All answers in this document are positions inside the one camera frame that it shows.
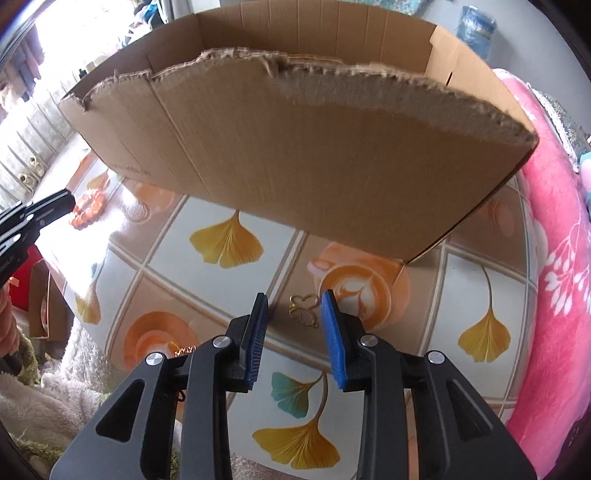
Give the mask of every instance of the cardboard box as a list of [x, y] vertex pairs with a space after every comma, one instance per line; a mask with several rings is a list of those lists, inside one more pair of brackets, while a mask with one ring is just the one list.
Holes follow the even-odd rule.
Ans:
[[[201, 55], [210, 48], [225, 50]], [[333, 0], [184, 17], [102, 63], [60, 107], [126, 176], [404, 262], [537, 144], [451, 33]]]
[[[44, 313], [47, 315], [47, 330], [41, 320], [41, 315]], [[69, 336], [70, 316], [73, 316], [72, 311], [51, 277], [45, 261], [39, 260], [31, 269], [29, 336], [64, 342]]]

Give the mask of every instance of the triangular cutout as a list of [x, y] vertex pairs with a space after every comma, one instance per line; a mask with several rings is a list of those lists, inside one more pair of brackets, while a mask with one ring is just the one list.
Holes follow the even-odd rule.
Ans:
[[96, 433], [101, 437], [128, 442], [143, 392], [144, 381], [135, 380], [100, 420], [96, 426]]
[[446, 384], [457, 431], [464, 442], [481, 438], [491, 433], [491, 424], [467, 396], [464, 389], [455, 381]]

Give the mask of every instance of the teal ginkgo leaf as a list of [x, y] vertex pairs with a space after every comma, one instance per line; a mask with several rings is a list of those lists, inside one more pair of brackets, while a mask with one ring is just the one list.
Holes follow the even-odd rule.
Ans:
[[277, 402], [280, 410], [302, 419], [308, 415], [308, 392], [316, 385], [322, 376], [310, 383], [302, 383], [279, 372], [274, 372], [271, 377], [273, 400]]

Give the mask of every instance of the water bottle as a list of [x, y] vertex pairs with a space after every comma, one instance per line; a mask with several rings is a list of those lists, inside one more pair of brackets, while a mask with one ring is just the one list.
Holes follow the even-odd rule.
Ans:
[[476, 7], [462, 7], [456, 37], [464, 41], [482, 60], [488, 58], [496, 20]]

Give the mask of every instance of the pink fleece fabric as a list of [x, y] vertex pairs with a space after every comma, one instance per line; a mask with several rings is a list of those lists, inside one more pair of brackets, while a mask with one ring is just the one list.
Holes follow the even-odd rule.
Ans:
[[521, 171], [541, 262], [536, 326], [527, 373], [507, 427], [543, 477], [589, 405], [591, 229], [580, 179], [544, 109], [524, 82], [507, 72], [497, 75], [540, 138]]

